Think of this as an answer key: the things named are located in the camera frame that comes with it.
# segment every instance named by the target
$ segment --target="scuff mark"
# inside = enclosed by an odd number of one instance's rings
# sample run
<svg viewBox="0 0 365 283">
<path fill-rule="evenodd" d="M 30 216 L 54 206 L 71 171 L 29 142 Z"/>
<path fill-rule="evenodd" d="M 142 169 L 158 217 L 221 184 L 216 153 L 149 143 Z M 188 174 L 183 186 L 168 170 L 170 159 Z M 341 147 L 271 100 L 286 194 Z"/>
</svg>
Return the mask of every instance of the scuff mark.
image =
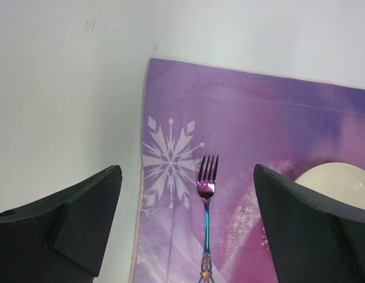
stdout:
<svg viewBox="0 0 365 283">
<path fill-rule="evenodd" d="M 157 45 L 157 43 L 154 43 L 153 44 L 153 51 L 152 51 L 152 53 L 156 53 L 157 52 L 157 49 L 158 49 L 158 45 Z"/>
<path fill-rule="evenodd" d="M 93 32 L 93 29 L 94 29 L 94 25 L 96 24 L 96 19 L 93 21 L 93 24 L 92 24 L 92 29 L 90 30 L 90 32 L 92 33 Z"/>
<path fill-rule="evenodd" d="M 94 30 L 95 24 L 96 24 L 96 20 L 93 20 L 93 22 L 87 21 L 86 30 L 84 31 L 84 35 L 91 34 Z"/>
<path fill-rule="evenodd" d="M 87 34 L 87 31 L 89 30 L 89 22 L 87 21 L 87 23 L 86 23 L 86 30 L 84 31 L 84 34 Z"/>
</svg>

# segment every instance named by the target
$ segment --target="black object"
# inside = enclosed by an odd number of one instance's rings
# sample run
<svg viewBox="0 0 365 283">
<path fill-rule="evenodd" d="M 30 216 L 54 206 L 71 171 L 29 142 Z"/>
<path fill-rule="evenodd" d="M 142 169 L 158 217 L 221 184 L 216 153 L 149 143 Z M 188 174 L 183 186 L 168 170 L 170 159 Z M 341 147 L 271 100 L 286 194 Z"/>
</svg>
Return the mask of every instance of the black object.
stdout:
<svg viewBox="0 0 365 283">
<path fill-rule="evenodd" d="M 88 283 L 100 273 L 122 183 L 119 166 L 0 213 L 0 283 Z"/>
<path fill-rule="evenodd" d="M 365 210 L 259 164 L 254 183 L 279 283 L 365 283 Z"/>
</svg>

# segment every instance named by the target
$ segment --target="purple placemat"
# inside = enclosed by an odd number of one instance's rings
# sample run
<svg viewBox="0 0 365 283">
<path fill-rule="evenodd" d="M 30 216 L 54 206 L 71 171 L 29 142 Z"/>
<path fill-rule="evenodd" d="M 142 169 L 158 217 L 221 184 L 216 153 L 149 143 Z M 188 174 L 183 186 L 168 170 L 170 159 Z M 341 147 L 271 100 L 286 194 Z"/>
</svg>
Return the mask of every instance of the purple placemat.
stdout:
<svg viewBox="0 0 365 283">
<path fill-rule="evenodd" d="M 199 280 L 204 213 L 195 180 L 204 154 L 220 156 L 215 282 L 277 283 L 253 168 L 290 178 L 326 162 L 365 170 L 365 90 L 152 59 L 134 283 Z"/>
</svg>

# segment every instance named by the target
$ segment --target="decorative fork handle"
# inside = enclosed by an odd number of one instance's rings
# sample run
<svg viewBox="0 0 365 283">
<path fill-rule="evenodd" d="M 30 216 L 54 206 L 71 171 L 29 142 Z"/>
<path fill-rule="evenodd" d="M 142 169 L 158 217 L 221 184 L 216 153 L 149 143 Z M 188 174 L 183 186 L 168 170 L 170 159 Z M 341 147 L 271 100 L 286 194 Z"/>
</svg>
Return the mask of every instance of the decorative fork handle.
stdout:
<svg viewBox="0 0 365 283">
<path fill-rule="evenodd" d="M 205 245 L 200 265 L 200 280 L 198 283 L 215 283 L 212 279 L 212 262 L 210 254 L 210 199 L 203 201 L 205 205 Z"/>
</svg>

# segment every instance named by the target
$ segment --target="fork tines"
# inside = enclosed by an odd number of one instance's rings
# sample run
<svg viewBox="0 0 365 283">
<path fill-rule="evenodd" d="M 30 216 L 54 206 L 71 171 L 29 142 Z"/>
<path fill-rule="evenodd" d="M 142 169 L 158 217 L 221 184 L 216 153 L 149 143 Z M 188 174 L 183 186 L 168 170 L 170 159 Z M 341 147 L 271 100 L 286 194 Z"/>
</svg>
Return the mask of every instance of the fork tines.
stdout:
<svg viewBox="0 0 365 283">
<path fill-rule="evenodd" d="M 216 172 L 218 171 L 218 161 L 219 156 L 217 155 L 216 158 L 213 156 L 208 156 L 207 162 L 205 162 L 206 156 L 203 157 L 202 163 L 200 164 L 200 169 L 198 173 L 198 183 L 215 183 L 216 180 Z"/>
</svg>

